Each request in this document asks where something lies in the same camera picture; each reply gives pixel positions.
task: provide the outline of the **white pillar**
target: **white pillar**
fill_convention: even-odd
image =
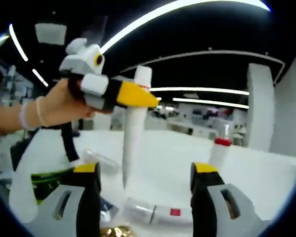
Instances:
[[[152,69],[138,66],[134,83],[142,85],[148,91],[151,84]],[[136,168],[141,147],[141,138],[144,131],[147,108],[128,107],[125,111],[124,149],[123,149],[123,183],[127,186],[128,178]]]
[[[249,64],[249,109],[245,145],[268,152],[274,126],[274,87],[268,66]]]

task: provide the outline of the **black ceiling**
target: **black ceiling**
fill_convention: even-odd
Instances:
[[[11,39],[0,48],[0,58],[8,64],[15,64],[19,73],[43,87],[32,73],[32,69],[36,69],[52,86],[52,80],[58,77],[58,67],[65,57],[65,46],[72,39],[83,35],[92,24],[95,26],[99,22],[106,22],[102,46],[135,19],[171,1],[149,2],[132,9],[121,7],[120,11],[115,10],[114,13],[107,12],[107,9],[101,13],[99,7],[99,13],[94,13],[90,5],[72,10],[51,7],[40,12],[13,11],[6,18],[0,19],[0,32],[6,30],[10,22],[13,23],[17,38],[29,60],[23,61]],[[245,90],[249,63],[268,65],[275,79],[282,64],[255,56],[228,53],[178,56],[162,60],[171,55],[208,51],[209,47],[213,51],[245,51],[267,54],[284,62],[283,75],[296,57],[296,19],[290,11],[294,8],[281,5],[278,1],[264,2],[271,8],[271,12],[245,3],[218,1],[164,14],[110,48],[105,53],[103,73],[110,77],[118,74],[133,77],[134,69],[121,71],[161,58],[158,62],[148,64],[153,69],[152,87],[197,86]],[[35,24],[38,22],[66,25],[65,46],[38,43],[35,34]],[[164,101],[171,101],[172,97],[183,98],[183,93],[179,92],[158,92],[156,95]],[[206,100],[230,103],[241,101],[239,95],[225,93],[202,92],[198,95],[200,99]]]

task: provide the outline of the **white bracelet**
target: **white bracelet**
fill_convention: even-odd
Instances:
[[[28,103],[25,102],[22,107],[21,107],[21,111],[20,111],[20,122],[23,126],[24,129],[28,130],[28,131],[35,131],[37,128],[36,127],[30,127],[25,119],[25,112],[26,112],[26,108],[27,108]]]
[[[38,98],[36,99],[37,115],[38,115],[38,118],[39,118],[40,123],[41,123],[44,127],[48,127],[48,126],[45,124],[45,122],[44,122],[44,120],[43,120],[43,117],[42,117],[42,115],[41,115],[41,113],[40,113],[39,102],[40,102],[40,99],[41,99],[42,97],[43,97],[43,96],[40,96],[40,97],[38,97]]]

